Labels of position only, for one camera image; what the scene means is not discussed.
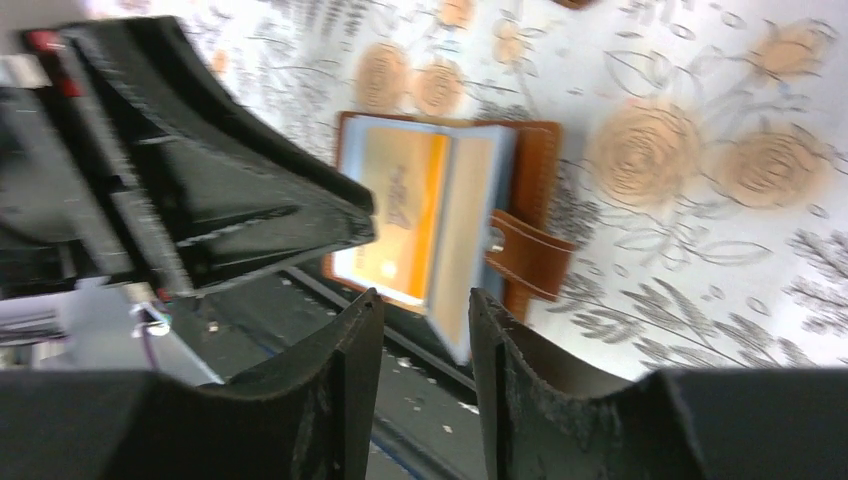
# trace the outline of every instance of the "floral tablecloth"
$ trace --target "floral tablecloth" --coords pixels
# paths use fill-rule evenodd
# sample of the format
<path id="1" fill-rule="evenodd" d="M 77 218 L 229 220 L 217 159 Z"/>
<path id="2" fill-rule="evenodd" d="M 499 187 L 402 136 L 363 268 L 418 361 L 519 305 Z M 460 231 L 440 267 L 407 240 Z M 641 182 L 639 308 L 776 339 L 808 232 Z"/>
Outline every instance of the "floral tablecloth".
<path id="1" fill-rule="evenodd" d="M 635 379 L 848 363 L 840 0 L 98 0 L 172 14 L 234 96 L 329 161 L 339 110 L 567 132 L 549 230 L 580 247 L 529 322 Z"/>

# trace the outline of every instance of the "stitching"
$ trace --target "stitching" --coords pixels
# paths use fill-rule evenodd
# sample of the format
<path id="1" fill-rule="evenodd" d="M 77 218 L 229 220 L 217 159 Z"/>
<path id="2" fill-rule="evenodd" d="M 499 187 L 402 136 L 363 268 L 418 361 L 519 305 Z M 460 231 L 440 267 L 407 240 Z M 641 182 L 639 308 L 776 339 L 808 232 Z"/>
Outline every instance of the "stitching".
<path id="1" fill-rule="evenodd" d="M 564 248 L 564 247 L 560 247 L 560 246 L 557 246 L 557 245 L 552 245 L 552 244 L 550 244 L 550 243 L 548 243 L 548 242 L 545 242 L 545 241 L 542 241 L 542 240 L 540 240 L 540 239 L 538 239 L 538 238 L 536 238 L 536 237 L 534 237 L 534 236 L 532 236 L 532 235 L 528 235 L 528 234 L 524 233 L 524 232 L 523 232 L 521 229 L 519 229 L 518 227 L 515 227 L 514 225 L 511 225 L 511 224 L 509 224 L 507 221 L 505 221 L 505 220 L 503 220 L 503 219 L 500 219 L 500 218 L 498 218 L 498 217 L 492 217 L 492 220 L 494 220 L 494 221 L 496 221 L 496 222 L 498 222 L 498 223 L 503 224 L 503 226 L 505 226 L 505 227 L 509 228 L 510 230 L 512 230 L 512 231 L 514 231 L 515 233 L 517 233 L 517 234 L 521 235 L 522 237 L 529 238 L 530 240 L 533 240 L 533 242 L 535 242 L 535 243 L 538 243 L 538 244 L 544 245 L 544 246 L 546 246 L 546 247 L 550 247 L 550 248 L 552 248 L 552 249 L 554 249 L 554 250 L 557 250 L 557 251 L 559 251 L 559 252 L 571 253 L 571 252 L 573 252 L 573 251 L 574 251 L 574 250 L 572 250 L 572 249 L 570 249 L 570 248 Z"/>
<path id="2" fill-rule="evenodd" d="M 533 290 L 537 293 L 541 293 L 540 296 L 556 296 L 556 294 L 550 293 L 547 290 L 543 290 L 543 289 L 537 287 L 536 285 L 533 285 L 532 283 L 528 282 L 527 280 L 524 280 L 523 278 L 514 274 L 508 268 L 506 268 L 503 265 L 501 265 L 500 263 L 498 263 L 496 260 L 492 260 L 491 257 L 489 257 L 488 260 L 489 260 L 489 263 L 491 263 L 492 265 L 499 267 L 501 270 L 503 270 L 504 275 L 506 275 L 510 280 L 516 281 L 516 282 L 524 285 L 525 287 L 527 287 L 527 288 L 529 288 L 529 289 L 531 289 L 531 290 Z"/>
<path id="3" fill-rule="evenodd" d="M 551 132 L 550 129 L 543 128 L 543 127 L 523 127 L 521 129 L 521 131 L 522 132 L 524 132 L 524 131 L 536 131 L 536 132 L 541 131 L 541 132 L 548 133 L 549 134 L 547 136 L 548 140 L 545 142 L 545 147 L 544 147 L 544 150 L 543 150 L 544 153 L 542 153 L 542 157 L 547 158 L 548 155 L 550 155 L 551 150 L 553 150 L 553 146 L 554 146 L 553 139 L 556 137 L 556 134 L 554 132 Z M 549 162 L 549 163 L 551 165 L 556 164 L 556 162 Z M 539 169 L 539 178 L 536 179 L 537 184 L 539 184 L 539 185 L 544 184 L 545 177 L 550 176 L 550 169 L 551 169 L 551 167 L 548 167 L 548 169 L 544 169 L 544 168 Z M 548 208 L 547 202 L 545 202 L 545 198 L 544 198 L 544 194 L 545 194 L 544 190 L 545 189 L 542 189 L 542 188 L 536 189 L 536 199 L 533 203 L 533 214 L 536 215 L 536 216 L 539 216 L 540 210 L 542 209 L 543 205 L 544 205 L 545 208 Z M 547 215 L 545 215 L 544 218 L 541 218 L 540 223 L 546 223 L 546 221 L 547 221 Z"/>

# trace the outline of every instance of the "leaf pattern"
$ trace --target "leaf pattern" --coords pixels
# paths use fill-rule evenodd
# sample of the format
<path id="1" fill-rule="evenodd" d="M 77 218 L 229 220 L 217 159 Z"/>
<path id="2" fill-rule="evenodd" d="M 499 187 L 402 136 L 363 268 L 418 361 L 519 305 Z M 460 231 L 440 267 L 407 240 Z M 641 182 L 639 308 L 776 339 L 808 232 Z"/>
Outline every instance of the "leaf pattern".
<path id="1" fill-rule="evenodd" d="M 805 259 L 831 285 L 796 277 L 783 291 L 810 314 L 801 328 L 817 335 L 848 338 L 848 236 L 834 231 L 825 240 L 798 230 L 788 242 L 795 254 Z"/>
<path id="2" fill-rule="evenodd" d="M 692 303 L 691 300 L 686 298 L 671 284 L 658 278 L 655 278 L 654 281 L 659 283 L 666 289 L 666 291 L 668 291 L 671 298 L 673 298 L 674 302 L 677 304 L 677 308 L 679 308 L 684 317 L 686 317 L 689 328 L 691 328 L 696 335 L 699 337 L 710 337 L 715 335 L 715 328 L 712 323 L 707 320 L 707 317 L 704 316 L 704 314 L 698 309 L 698 307 L 695 306 L 694 303 Z"/>

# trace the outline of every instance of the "brown leather wallet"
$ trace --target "brown leather wallet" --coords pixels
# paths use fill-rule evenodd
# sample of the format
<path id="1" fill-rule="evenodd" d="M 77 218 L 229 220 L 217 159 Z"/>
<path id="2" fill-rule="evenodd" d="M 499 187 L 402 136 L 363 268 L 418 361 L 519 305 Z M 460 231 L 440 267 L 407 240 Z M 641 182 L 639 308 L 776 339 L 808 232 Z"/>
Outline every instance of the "brown leather wallet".
<path id="1" fill-rule="evenodd" d="M 557 298 L 574 245 L 554 238 L 542 229 L 545 228 L 548 204 L 557 179 L 556 169 L 563 135 L 560 124 L 341 112 L 335 157 L 337 167 L 341 162 L 338 146 L 342 144 L 344 135 L 342 127 L 348 119 L 358 115 L 450 126 L 503 125 L 515 129 L 518 138 L 513 159 L 509 208 L 506 212 L 495 210 L 491 219 L 492 228 L 502 235 L 502 249 L 487 253 L 486 262 L 505 278 L 503 304 L 519 321 L 524 321 L 533 295 L 548 301 Z M 328 255 L 324 259 L 324 275 L 340 281 L 333 275 L 330 258 Z M 359 288 L 348 282 L 342 283 Z"/>

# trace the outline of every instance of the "black plastic part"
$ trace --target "black plastic part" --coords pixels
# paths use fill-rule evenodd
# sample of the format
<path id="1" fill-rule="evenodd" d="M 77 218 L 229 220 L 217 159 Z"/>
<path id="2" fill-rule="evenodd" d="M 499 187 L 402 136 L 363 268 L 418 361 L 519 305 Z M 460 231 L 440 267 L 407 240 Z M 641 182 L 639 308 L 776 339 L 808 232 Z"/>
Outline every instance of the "black plastic part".
<path id="1" fill-rule="evenodd" d="M 144 372 L 0 374 L 0 478 L 362 479 L 382 302 L 226 385 Z"/>
<path id="2" fill-rule="evenodd" d="M 285 269 L 283 278 L 263 277 L 207 295 L 202 302 L 174 302 L 170 311 L 176 333 L 224 378 L 292 348 L 332 318 L 333 311 L 350 305 L 322 297 L 292 270 Z M 211 324 L 214 333 L 207 328 Z M 485 478 L 473 390 L 385 334 L 372 430 L 374 450 L 379 451 L 370 454 L 367 478 L 409 478 L 380 475 L 372 463 L 385 463 L 386 456 L 413 478 Z"/>
<path id="3" fill-rule="evenodd" d="M 79 175 L 66 177 L 84 195 L 19 201 L 15 223 L 0 215 L 0 226 L 49 231 L 36 239 L 48 248 L 81 241 L 112 283 L 148 282 L 176 296 L 220 291 L 373 239 L 370 192 L 235 104 L 173 17 L 82 22 L 20 38 L 52 82 L 32 93 L 66 149 L 55 163 Z M 9 150 L 0 148 L 0 171 L 14 165 L 45 183 L 38 152 Z M 68 199 L 97 228 L 69 219 L 76 210 L 66 210 Z M 3 296 L 11 287 L 0 278 Z"/>
<path id="4" fill-rule="evenodd" d="M 470 321 L 490 480 L 848 478 L 848 371 L 667 370 L 578 399 L 481 290 Z"/>
<path id="5" fill-rule="evenodd" d="M 350 303 L 359 294 L 324 277 L 321 259 L 303 262 L 294 269 L 286 270 L 285 274 L 294 281 L 304 283 L 311 292 L 335 305 L 343 306 Z M 386 338 L 439 369 L 457 383 L 471 391 L 474 390 L 471 365 L 458 365 L 453 361 L 450 353 L 423 316 L 387 304 Z"/>

